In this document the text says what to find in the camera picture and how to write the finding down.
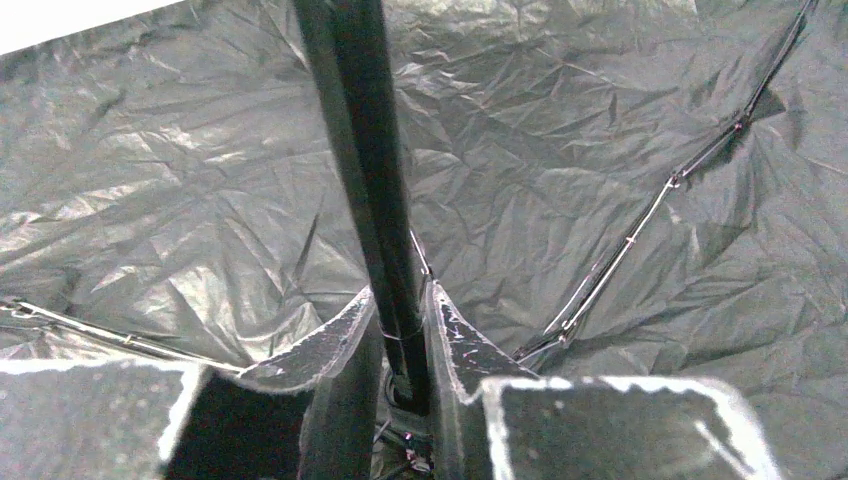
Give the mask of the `lilac umbrella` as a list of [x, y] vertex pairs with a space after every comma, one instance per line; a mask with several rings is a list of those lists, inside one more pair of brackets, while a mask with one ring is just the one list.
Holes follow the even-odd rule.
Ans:
[[[847, 475], [847, 5], [388, 1], [410, 222], [506, 352], [667, 196], [542, 375], [717, 377], [788, 479]], [[759, 89], [765, 82], [766, 88]], [[288, 1], [183, 1], [1, 59], [1, 291], [230, 364], [368, 282]]]

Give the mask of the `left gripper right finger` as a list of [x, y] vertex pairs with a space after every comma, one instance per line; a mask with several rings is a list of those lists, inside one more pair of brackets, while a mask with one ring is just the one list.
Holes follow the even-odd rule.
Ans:
[[753, 409], [708, 377], [540, 376], [423, 289], [439, 479], [779, 479]]

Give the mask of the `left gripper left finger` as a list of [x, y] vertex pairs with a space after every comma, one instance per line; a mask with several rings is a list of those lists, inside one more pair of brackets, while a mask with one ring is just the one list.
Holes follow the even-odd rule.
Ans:
[[239, 367], [19, 299], [4, 325], [119, 347], [102, 360], [1, 363], [5, 479], [366, 479], [381, 341], [362, 289], [280, 353]]

